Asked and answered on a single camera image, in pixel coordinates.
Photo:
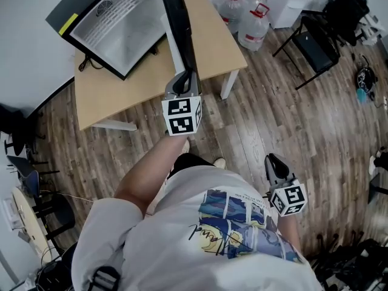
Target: wooden table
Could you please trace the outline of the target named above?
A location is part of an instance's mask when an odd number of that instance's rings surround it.
[[[27,197],[24,193],[14,187],[12,189],[13,199],[15,200],[16,206],[20,217],[24,223],[24,227],[27,231],[28,236],[31,239],[31,242],[35,246],[35,250],[41,258],[43,253],[43,261],[48,263],[52,260],[51,250],[49,248],[49,243],[47,242],[46,235],[39,225],[38,218],[35,215],[32,206],[30,205]]]
[[[228,97],[239,69],[247,67],[236,41],[209,0],[185,0],[192,27],[192,39],[200,80],[226,75],[221,97]],[[104,127],[136,130],[133,123],[108,118],[134,105],[164,94],[175,75],[167,40],[158,46],[158,54],[147,55],[130,76],[122,81],[109,71],[78,65],[84,55],[76,51],[75,95],[80,130]]]

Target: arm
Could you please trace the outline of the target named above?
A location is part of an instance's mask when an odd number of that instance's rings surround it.
[[[186,135],[163,137],[125,175],[114,197],[134,203],[144,216],[180,155],[186,139]]]
[[[282,236],[288,240],[298,251],[301,251],[301,242],[299,240],[298,223],[295,215],[279,216],[278,230]]]

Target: person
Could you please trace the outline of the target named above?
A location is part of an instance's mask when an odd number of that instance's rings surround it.
[[[120,275],[118,290],[322,290],[300,253],[295,216],[279,217],[276,228],[263,198],[224,170],[225,160],[214,167],[180,155],[187,143],[163,137],[113,198],[94,202],[73,257],[75,291],[107,265]],[[166,195],[144,218],[161,186]]]
[[[373,155],[369,158],[369,174],[372,176],[375,172],[375,169],[378,167],[388,170],[388,153],[385,152],[386,148],[381,147],[377,153],[376,157]]]

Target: graphic print on shirt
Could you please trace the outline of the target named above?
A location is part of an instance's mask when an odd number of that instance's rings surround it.
[[[276,233],[276,225],[262,201],[248,195],[208,190],[199,207],[199,237],[203,251],[228,259],[265,253],[302,263],[295,249]]]

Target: white t-shirt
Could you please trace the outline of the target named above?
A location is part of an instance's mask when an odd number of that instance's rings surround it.
[[[322,290],[239,175],[191,167],[172,176],[166,190],[146,219],[122,199],[94,203],[73,258],[76,291],[87,290],[109,259],[125,291]]]

